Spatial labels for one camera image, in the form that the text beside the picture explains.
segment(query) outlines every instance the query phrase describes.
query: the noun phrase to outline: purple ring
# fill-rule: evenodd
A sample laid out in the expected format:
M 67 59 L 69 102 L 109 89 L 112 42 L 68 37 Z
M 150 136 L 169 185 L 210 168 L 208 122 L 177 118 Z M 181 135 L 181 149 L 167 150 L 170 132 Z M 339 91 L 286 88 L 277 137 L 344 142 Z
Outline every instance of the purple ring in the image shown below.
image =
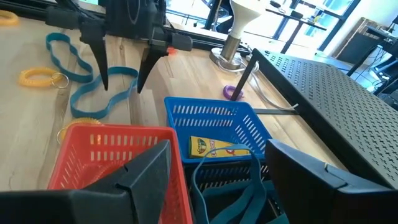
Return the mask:
M 223 95 L 224 95 L 224 97 L 230 100 L 231 97 L 232 97 L 232 95 L 229 94 L 229 91 L 232 91 L 232 92 L 233 92 L 233 91 L 235 91 L 235 89 L 236 89 L 235 86 L 226 85 L 226 86 L 224 87 L 224 89 L 223 89 Z M 238 95 L 238 97 L 237 97 L 236 100 L 240 100 L 242 97 L 243 97 L 243 91 L 241 91 L 241 92 L 239 93 L 239 95 Z

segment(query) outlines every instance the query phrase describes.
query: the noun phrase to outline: plastic basket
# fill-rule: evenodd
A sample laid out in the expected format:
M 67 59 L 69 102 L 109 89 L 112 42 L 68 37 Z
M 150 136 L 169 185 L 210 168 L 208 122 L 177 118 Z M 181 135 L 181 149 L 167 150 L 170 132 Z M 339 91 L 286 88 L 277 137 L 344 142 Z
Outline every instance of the plastic basket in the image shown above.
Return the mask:
M 171 128 L 74 124 L 63 141 L 48 189 L 81 189 L 164 139 L 171 142 L 172 163 L 160 220 L 192 223 L 177 135 Z
M 184 164 L 198 164 L 201 159 L 189 158 L 190 136 L 247 145 L 258 158 L 264 158 L 267 139 L 271 138 L 257 114 L 248 103 L 166 97 L 168 125 L 177 132 Z M 250 156 L 209 158 L 209 162 L 240 161 Z
M 261 160 L 260 163 L 261 180 L 270 180 L 271 178 L 269 176 L 265 160 Z M 204 164 L 202 167 L 200 167 L 197 173 L 197 185 L 201 191 L 204 191 L 208 187 L 221 187 L 224 184 L 250 180 L 250 165 L 251 161 Z M 191 194 L 193 170 L 195 170 L 195 167 L 185 168 L 185 176 L 187 178 L 188 184 L 187 186 L 190 192 L 190 199 L 192 200 L 192 211 L 195 210 L 195 201 L 193 200 L 194 197 Z M 242 192 L 236 192 L 235 194 L 227 195 L 227 197 L 214 198 L 213 200 L 206 202 L 206 209 L 209 219 L 211 220 L 216 216 L 216 214 L 220 213 L 220 211 L 235 202 L 241 196 L 241 194 Z M 258 218 L 258 220 L 261 220 L 261 223 L 268 223 L 284 212 L 276 193 L 268 195 L 267 197 L 267 203 L 262 209 L 260 217 Z M 194 213 L 192 212 L 192 214 L 193 219 L 195 220 L 196 218 Z

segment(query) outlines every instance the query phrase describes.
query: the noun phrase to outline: white lamp shade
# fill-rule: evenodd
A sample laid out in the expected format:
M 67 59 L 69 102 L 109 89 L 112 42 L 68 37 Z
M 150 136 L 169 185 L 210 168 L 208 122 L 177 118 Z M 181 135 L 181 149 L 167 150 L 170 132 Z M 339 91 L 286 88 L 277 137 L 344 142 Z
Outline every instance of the white lamp shade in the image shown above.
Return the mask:
M 269 1 L 259 0 L 230 0 L 234 12 L 234 23 L 229 33 L 230 36 L 240 39 L 244 27 L 266 11 L 267 2 L 269 3 Z

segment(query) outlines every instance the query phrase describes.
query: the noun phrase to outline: teal strap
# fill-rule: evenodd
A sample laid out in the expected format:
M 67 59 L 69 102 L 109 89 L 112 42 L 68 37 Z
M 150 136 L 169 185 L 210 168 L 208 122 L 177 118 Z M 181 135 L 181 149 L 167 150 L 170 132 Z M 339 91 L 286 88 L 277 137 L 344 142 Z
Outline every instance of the teal strap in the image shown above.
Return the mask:
M 101 76 L 98 75 L 96 79 L 88 83 L 86 85 L 82 85 L 77 89 L 77 91 L 72 94 L 70 97 L 70 111 L 75 118 L 94 118 L 94 119 L 101 119 L 104 118 L 109 114 L 113 106 L 119 103 L 122 100 L 125 100 L 130 97 L 131 90 L 137 85 L 137 77 L 138 71 L 133 68 L 128 67 L 111 67 L 108 68 L 108 75 L 117 75 L 117 74 L 125 74 L 134 77 L 133 81 L 130 83 L 130 87 L 126 91 L 122 91 L 116 95 L 114 95 L 108 102 L 108 105 L 102 110 L 95 111 L 95 112 L 86 112 L 82 110 L 78 110 L 75 108 L 77 101 L 80 99 L 81 96 L 84 94 L 95 90 L 99 85 L 102 84 Z
M 200 192 L 197 183 L 196 183 L 196 174 L 200 166 L 204 163 L 207 155 L 217 151 L 217 150 L 225 150 L 225 149 L 244 149 L 251 153 L 252 155 L 252 163 L 250 169 L 250 181 L 244 182 L 235 182 L 232 184 L 226 184 L 221 187 L 212 187 L 205 189 L 203 193 Z M 238 215 L 244 212 L 243 217 L 240 223 L 256 223 L 263 206 L 267 200 L 267 192 L 271 194 L 275 194 L 274 186 L 271 181 L 261 182 L 261 165 L 258 158 L 254 155 L 254 153 L 248 149 L 248 147 L 244 144 L 236 144 L 230 147 L 224 147 L 220 149 L 214 149 L 208 152 L 202 161 L 199 163 L 198 167 L 193 171 L 192 175 L 192 192 L 196 201 L 195 206 L 195 217 L 198 224 L 225 224 L 229 223 L 232 219 L 236 218 Z M 243 190 L 240 198 L 237 199 L 233 204 L 225 208 L 219 214 L 217 214 L 211 222 L 208 220 L 207 210 L 205 198 L 222 195 L 222 194 L 230 194 L 235 190 Z M 287 217 L 285 215 L 281 215 L 280 217 L 273 220 L 271 223 L 273 224 L 286 224 L 289 223 Z
M 62 41 L 62 42 L 67 43 L 69 45 L 70 53 L 72 53 L 73 55 L 75 55 L 77 57 L 77 64 L 79 64 L 79 66 L 82 69 L 86 70 L 88 72 L 88 74 L 80 75 L 80 74 L 71 72 L 71 71 L 67 70 L 66 68 L 64 68 L 61 65 L 61 61 L 55 56 L 55 54 L 53 52 L 53 49 L 51 46 L 52 41 Z M 45 46 L 51 54 L 51 61 L 54 63 L 55 66 L 57 66 L 59 68 L 59 70 L 62 74 L 66 75 L 69 78 L 69 80 L 72 80 L 75 82 L 80 82 L 80 83 L 88 83 L 88 82 L 93 81 L 93 79 L 94 79 L 93 67 L 89 63 L 85 62 L 79 56 L 79 53 L 78 53 L 76 47 L 74 47 L 72 45 L 72 43 L 70 42 L 69 36 L 67 36 L 66 34 L 61 34 L 61 33 L 51 33 L 45 37 Z

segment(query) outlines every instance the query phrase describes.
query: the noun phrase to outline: red basket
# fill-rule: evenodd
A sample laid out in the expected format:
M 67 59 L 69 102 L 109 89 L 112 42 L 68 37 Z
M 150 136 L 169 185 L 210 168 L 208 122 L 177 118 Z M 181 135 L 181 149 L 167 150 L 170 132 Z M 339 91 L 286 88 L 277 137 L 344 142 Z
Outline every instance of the red basket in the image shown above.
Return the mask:
M 164 139 L 172 145 L 172 166 L 160 222 L 192 223 L 172 128 L 74 124 L 65 136 L 48 189 L 82 189 Z

